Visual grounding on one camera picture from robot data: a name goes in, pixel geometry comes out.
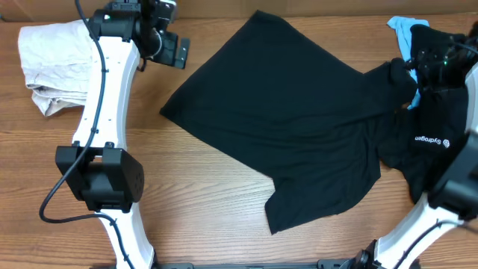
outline tan surface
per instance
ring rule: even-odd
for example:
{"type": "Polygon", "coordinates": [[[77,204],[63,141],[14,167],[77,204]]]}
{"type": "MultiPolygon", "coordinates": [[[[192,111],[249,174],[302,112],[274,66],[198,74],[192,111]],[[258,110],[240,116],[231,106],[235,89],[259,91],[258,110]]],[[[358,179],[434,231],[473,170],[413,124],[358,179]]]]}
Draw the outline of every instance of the tan surface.
{"type": "MultiPolygon", "coordinates": [[[[112,0],[81,0],[87,16],[112,0]]],[[[180,18],[244,18],[257,9],[280,16],[402,15],[478,12],[478,0],[178,0],[180,18]]],[[[0,0],[10,21],[78,19],[73,0],[0,0]]]]}
{"type": "MultiPolygon", "coordinates": [[[[473,15],[422,16],[437,29],[466,32],[473,15]]],[[[399,56],[389,16],[313,17],[289,22],[360,71],[399,56]]],[[[191,39],[186,70],[149,64],[131,89],[129,152],[141,162],[146,189],[141,211],[161,262],[314,262],[354,256],[394,228],[412,208],[401,173],[382,178],[353,209],[271,236],[264,203],[271,180],[198,141],[158,114],[170,94],[242,26],[244,19],[184,19],[172,28],[191,39]]],[[[68,145],[81,108],[45,118],[31,101],[16,50],[26,24],[0,25],[0,268],[87,268],[114,262],[97,220],[40,221],[37,210],[59,179],[57,145],[68,145]]],[[[51,217],[86,213],[64,186],[51,217]]],[[[477,238],[453,231],[421,257],[429,268],[475,268],[477,238]]]]}

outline white towel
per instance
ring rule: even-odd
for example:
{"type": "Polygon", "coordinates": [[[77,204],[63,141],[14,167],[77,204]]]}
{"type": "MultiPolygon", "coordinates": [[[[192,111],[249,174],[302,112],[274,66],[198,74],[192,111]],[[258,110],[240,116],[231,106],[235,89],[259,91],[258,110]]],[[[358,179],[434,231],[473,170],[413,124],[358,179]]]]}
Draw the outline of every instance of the white towel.
{"type": "Polygon", "coordinates": [[[94,46],[81,20],[22,27],[18,47],[25,84],[43,115],[84,105],[94,46]]]}

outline brown floor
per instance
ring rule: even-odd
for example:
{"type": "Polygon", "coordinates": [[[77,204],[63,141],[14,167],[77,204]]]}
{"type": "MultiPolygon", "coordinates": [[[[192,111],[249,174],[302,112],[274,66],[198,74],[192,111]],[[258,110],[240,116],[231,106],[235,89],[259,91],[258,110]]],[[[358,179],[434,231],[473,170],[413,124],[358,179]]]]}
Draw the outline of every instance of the brown floor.
{"type": "MultiPolygon", "coordinates": [[[[400,56],[389,16],[311,17],[288,21],[307,37],[364,72],[400,56]]],[[[422,16],[437,29],[467,32],[477,15],[422,16]]],[[[382,178],[353,209],[271,236],[265,176],[198,141],[158,114],[170,94],[242,26],[244,19],[185,19],[171,30],[191,39],[186,70],[150,64],[138,73],[128,112],[129,152],[141,162],[141,211],[161,262],[195,264],[314,262],[354,256],[395,227],[412,208],[401,173],[382,178]]],[[[68,145],[81,108],[45,118],[24,86],[16,49],[20,27],[0,24],[0,268],[87,268],[114,263],[97,220],[47,224],[37,211],[60,178],[55,148],[68,145]]],[[[86,213],[61,188],[47,215],[86,213]]],[[[452,231],[422,256],[428,268],[478,268],[476,237],[452,231]]]]}

